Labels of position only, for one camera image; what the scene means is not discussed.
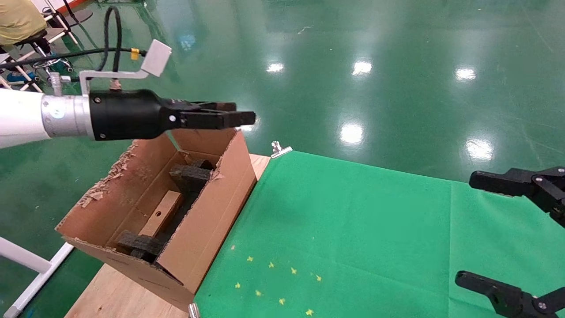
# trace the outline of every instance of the yellow cable tie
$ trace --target yellow cable tie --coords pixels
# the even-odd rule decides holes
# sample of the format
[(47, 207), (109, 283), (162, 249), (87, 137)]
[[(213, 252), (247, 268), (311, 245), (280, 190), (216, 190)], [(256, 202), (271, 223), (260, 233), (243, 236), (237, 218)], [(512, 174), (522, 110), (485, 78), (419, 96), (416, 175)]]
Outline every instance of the yellow cable tie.
[(136, 61), (140, 56), (140, 50), (132, 48), (132, 60)]

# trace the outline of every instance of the yellow fabric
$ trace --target yellow fabric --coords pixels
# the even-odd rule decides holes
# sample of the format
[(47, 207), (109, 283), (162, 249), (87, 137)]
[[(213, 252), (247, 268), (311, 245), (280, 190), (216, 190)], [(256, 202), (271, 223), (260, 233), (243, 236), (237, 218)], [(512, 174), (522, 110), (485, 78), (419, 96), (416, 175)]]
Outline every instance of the yellow fabric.
[(0, 46), (25, 40), (46, 27), (31, 0), (0, 0)]

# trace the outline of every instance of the green epoxy floor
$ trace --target green epoxy floor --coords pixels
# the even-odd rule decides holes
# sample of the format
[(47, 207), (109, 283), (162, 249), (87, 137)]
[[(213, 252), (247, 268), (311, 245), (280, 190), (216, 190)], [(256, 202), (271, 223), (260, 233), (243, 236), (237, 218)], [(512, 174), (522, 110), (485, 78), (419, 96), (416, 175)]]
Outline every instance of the green epoxy floor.
[[(157, 38), (173, 48), (161, 78), (123, 81), (124, 89), (254, 110), (258, 124), (246, 128), (253, 153), (269, 154), (270, 142), (279, 140), (304, 152), (463, 182), (474, 170), (564, 164), (565, 2), (117, 5), (124, 46), (144, 49)], [(86, 32), (74, 29), (86, 49), (102, 46), (108, 6), (88, 5), (94, 16), (83, 24)], [(92, 69), (99, 61), (74, 64)], [(125, 54), (121, 65), (136, 70), (139, 63)], [(62, 244), (54, 226), (127, 145), (61, 139), (0, 151), (0, 235), (50, 258)], [(100, 266), (73, 252), (23, 316), (64, 316)], [(1, 312), (33, 277), (0, 259)]]

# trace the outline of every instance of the metal bracket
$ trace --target metal bracket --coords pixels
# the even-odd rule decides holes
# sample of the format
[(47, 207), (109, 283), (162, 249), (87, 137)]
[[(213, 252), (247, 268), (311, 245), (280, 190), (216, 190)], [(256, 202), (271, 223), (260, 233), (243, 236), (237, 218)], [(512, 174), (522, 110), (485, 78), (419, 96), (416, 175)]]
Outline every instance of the metal bracket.
[(271, 146), (273, 146), (273, 154), (271, 155), (271, 158), (273, 159), (292, 151), (292, 147), (286, 147), (283, 149), (278, 141), (273, 141)]
[(49, 81), (51, 82), (51, 86), (53, 87), (53, 95), (55, 96), (63, 96), (63, 83), (70, 83), (71, 77), (63, 75), (61, 76), (57, 72), (53, 72), (49, 76)]
[(162, 42), (153, 40), (149, 50), (145, 55), (141, 69), (137, 72), (109, 72), (109, 71), (81, 71), (79, 73), (80, 89), (83, 96), (88, 97), (90, 92), (90, 79), (109, 78), (109, 79), (144, 79), (149, 74), (157, 77), (161, 76), (167, 61), (171, 56), (171, 48)]
[(196, 303), (192, 303), (188, 305), (188, 317), (189, 318), (201, 318), (200, 311), (198, 310), (198, 306)]

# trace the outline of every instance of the black robotic claw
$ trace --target black robotic claw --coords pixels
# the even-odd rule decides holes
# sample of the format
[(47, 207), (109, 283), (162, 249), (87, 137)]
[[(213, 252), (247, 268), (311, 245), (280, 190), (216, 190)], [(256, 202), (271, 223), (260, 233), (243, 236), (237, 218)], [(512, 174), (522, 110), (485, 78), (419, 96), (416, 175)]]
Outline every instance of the black robotic claw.
[(559, 318), (565, 308), (565, 287), (535, 298), (522, 289), (470, 272), (460, 271), (455, 283), (489, 298), (497, 314), (508, 318)]
[(92, 91), (90, 118), (96, 140), (152, 139), (178, 128), (225, 129), (255, 123), (252, 111), (232, 102), (160, 98), (148, 89)]
[(469, 185), (511, 196), (526, 196), (558, 224), (565, 227), (565, 167), (543, 171), (510, 169), (505, 174), (475, 171)]

